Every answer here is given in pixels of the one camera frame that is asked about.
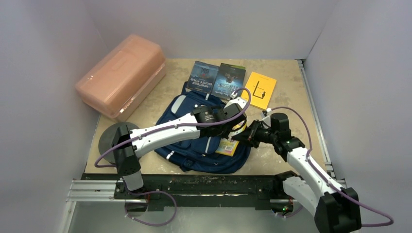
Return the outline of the colourful crayon box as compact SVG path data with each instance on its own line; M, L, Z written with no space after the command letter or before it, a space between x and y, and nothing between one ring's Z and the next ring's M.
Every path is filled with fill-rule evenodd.
M222 138L220 143L215 150L215 153L233 157L236 151L238 144L240 143L237 140L234 140L233 137L243 132L246 128L247 121L244 120L231 130L228 135L228 138Z

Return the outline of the navy blue student backpack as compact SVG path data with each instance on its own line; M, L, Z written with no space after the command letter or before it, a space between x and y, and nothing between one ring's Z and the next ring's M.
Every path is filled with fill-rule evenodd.
M225 102L218 97L205 93L187 90L184 83L181 94L176 96L156 122L156 125L176 120L187 113L191 113L195 105L225 106ZM178 165L183 172L199 171L215 174L231 174L238 171L249 158L251 148L238 143L231 155L219 154L218 149L222 141L219 136L202 137L193 140L184 140L155 150L169 162Z

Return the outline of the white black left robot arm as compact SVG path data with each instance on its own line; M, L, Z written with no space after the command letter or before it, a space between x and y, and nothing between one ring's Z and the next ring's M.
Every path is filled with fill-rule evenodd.
M128 130L119 128L113 140L117 174L123 178L126 193L134 199L143 196L145 185L139 159L147 153L180 141L203 137L227 137L232 128L245 119L249 103L241 98L229 101L216 112L201 106L182 117L153 127Z

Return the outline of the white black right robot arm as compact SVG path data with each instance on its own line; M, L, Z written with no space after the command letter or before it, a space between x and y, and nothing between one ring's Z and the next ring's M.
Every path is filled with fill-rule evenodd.
M274 194L295 198L311 213L319 232L350 233L361 228L359 206L345 198L358 200L357 192L344 188L322 170L303 142L292 136L285 113L255 120L232 139L254 148L260 143L273 145L275 152L299 174L274 182Z

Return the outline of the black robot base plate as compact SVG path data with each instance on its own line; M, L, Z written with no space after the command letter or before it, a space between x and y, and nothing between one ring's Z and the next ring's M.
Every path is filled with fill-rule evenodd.
M270 210L286 215L298 210L296 200L283 191L282 181L294 172L279 175L164 175L144 174L144 186L131 191L116 182L114 199L142 201L149 211L164 207L233 207Z

